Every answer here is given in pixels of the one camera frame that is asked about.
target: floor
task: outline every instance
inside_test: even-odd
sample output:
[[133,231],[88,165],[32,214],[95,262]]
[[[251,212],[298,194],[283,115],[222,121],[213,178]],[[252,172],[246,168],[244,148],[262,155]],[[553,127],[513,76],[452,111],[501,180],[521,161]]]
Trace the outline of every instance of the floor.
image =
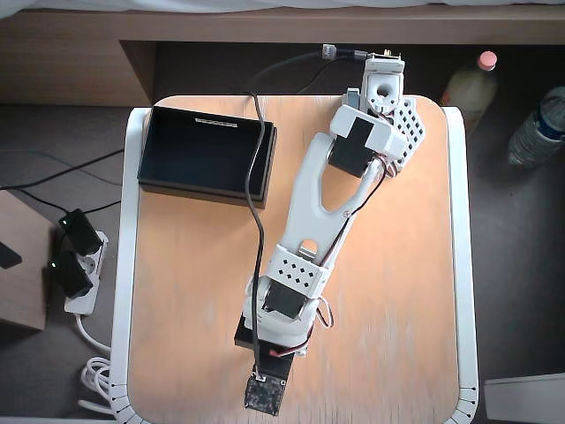
[[[558,155],[535,171],[511,169],[505,157],[515,128],[548,89],[563,84],[565,49],[492,48],[499,55],[499,91],[468,139],[467,155],[481,381],[565,372],[561,306],[565,299],[565,156]],[[311,49],[315,47],[161,43],[154,99],[235,93],[265,65]],[[438,100],[449,75],[481,48],[392,46],[392,50],[402,51],[407,62],[405,92]],[[252,88],[258,93],[291,94],[319,66],[314,60],[295,64],[273,72]],[[358,86],[362,71],[361,64],[337,63],[309,93],[342,93],[347,86]],[[124,145],[129,112],[128,108],[0,106],[0,149],[42,150],[81,163]],[[89,170],[120,181],[121,167],[118,156]],[[44,157],[0,150],[1,184],[28,181],[62,168]],[[30,191],[66,208],[94,208],[120,196],[119,187],[78,172]],[[61,216],[56,209],[15,195],[53,222]],[[119,207],[92,214],[91,219],[97,230],[109,236],[110,247],[96,309],[85,325],[93,336],[109,343]],[[90,398],[80,387],[79,370],[97,352],[79,337],[72,317],[63,312],[63,302],[63,294],[53,287],[44,332],[0,325],[0,416],[104,418],[76,405],[79,398]],[[484,402],[473,422],[489,422]]]

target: pink bottle cap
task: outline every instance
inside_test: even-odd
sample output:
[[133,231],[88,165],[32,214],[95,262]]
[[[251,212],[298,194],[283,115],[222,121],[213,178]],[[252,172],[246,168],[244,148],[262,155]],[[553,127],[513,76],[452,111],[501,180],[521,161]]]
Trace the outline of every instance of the pink bottle cap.
[[478,57],[477,64],[483,71],[491,71],[496,66],[496,55],[492,51],[483,51]]

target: black plug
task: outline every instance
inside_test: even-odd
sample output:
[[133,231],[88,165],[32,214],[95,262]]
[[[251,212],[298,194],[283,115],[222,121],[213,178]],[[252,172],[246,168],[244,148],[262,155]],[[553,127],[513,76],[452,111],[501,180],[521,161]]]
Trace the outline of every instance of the black plug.
[[60,253],[50,263],[49,267],[67,298],[76,299],[84,296],[93,287],[87,273],[80,266],[73,252],[65,251]]
[[73,210],[59,219],[59,224],[79,255],[95,254],[102,246],[102,240],[82,210]]
[[338,57],[347,58],[353,61],[365,62],[369,53],[364,50],[343,49],[334,44],[322,44],[321,58],[334,60]]

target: black tray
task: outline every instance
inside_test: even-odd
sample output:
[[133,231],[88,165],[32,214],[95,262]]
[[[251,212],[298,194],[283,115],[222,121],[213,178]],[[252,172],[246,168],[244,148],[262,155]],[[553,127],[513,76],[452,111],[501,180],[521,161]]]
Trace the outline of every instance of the black tray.
[[[154,193],[246,205],[245,174],[259,133],[257,120],[154,106],[139,184]],[[275,126],[265,122],[249,185],[258,208],[267,201],[275,138]]]

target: robotic arm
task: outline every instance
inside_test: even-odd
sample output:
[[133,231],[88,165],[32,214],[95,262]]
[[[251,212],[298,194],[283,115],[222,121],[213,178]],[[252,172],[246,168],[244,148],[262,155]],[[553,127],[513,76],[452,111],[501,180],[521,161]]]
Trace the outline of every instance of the robotic arm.
[[[357,212],[384,178],[400,172],[425,137],[415,99],[403,97],[404,61],[385,50],[365,61],[361,92],[348,89],[330,134],[317,133],[294,182],[286,229],[257,289],[260,368],[252,372],[245,407],[277,415],[294,354],[305,356],[317,314],[332,324],[322,297],[335,259]],[[338,209],[321,202],[321,180],[330,164],[360,178],[357,191]],[[371,192],[373,182],[377,186]],[[313,240],[316,250],[304,245]],[[328,308],[329,322],[320,302]],[[245,288],[236,345],[252,348],[252,279]]]

